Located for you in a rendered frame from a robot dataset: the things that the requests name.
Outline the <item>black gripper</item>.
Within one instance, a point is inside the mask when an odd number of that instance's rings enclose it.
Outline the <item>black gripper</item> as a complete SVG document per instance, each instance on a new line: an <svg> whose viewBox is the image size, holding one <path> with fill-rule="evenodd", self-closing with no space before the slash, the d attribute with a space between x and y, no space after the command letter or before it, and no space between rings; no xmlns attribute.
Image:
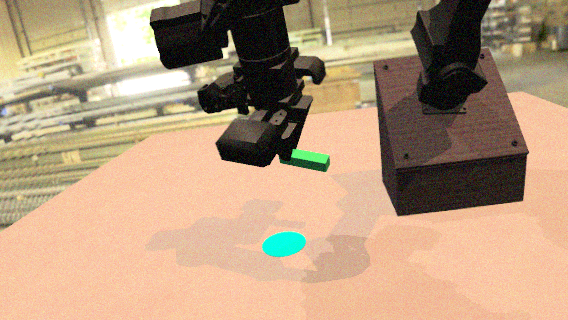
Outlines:
<svg viewBox="0 0 568 320"><path fill-rule="evenodd" d="M299 56L298 47L260 60L240 59L234 73L243 75L248 106L255 110L247 119L234 118L215 142L221 160L265 167L276 154L290 161L313 101L302 94L304 76L315 85L326 77L325 65L317 56Z"/></svg>

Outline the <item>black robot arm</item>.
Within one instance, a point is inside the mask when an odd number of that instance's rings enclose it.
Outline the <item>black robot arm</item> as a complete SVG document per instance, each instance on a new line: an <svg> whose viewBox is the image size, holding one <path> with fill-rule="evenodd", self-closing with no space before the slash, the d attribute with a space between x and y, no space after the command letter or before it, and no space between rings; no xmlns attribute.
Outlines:
<svg viewBox="0 0 568 320"><path fill-rule="evenodd" d="M424 114L466 113L468 95L488 84L478 58L481 20L491 1L440 0L428 11L417 12L410 34L424 67L417 83ZM260 60L288 48L282 6L296 3L299 0L193 0L151 9L149 25L167 70L222 59L229 30L240 59ZM248 115L247 94L243 75L234 71L197 90L206 114L237 107L238 114Z"/></svg>

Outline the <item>cyan circle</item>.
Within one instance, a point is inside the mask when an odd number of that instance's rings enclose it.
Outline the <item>cyan circle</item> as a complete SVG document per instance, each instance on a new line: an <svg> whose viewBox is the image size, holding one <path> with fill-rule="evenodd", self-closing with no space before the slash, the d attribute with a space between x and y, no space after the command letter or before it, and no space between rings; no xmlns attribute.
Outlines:
<svg viewBox="0 0 568 320"><path fill-rule="evenodd" d="M287 231L268 237L262 244L264 253L272 257L286 257L301 251L306 244L305 237L297 232Z"/></svg>

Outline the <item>green post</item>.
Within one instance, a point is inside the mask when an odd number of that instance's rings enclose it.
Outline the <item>green post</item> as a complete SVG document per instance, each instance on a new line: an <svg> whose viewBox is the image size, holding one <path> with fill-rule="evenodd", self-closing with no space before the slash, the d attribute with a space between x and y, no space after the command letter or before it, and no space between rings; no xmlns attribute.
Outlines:
<svg viewBox="0 0 568 320"><path fill-rule="evenodd" d="M283 161L279 157L281 164L327 172L330 166L330 155L293 149L290 161Z"/></svg>

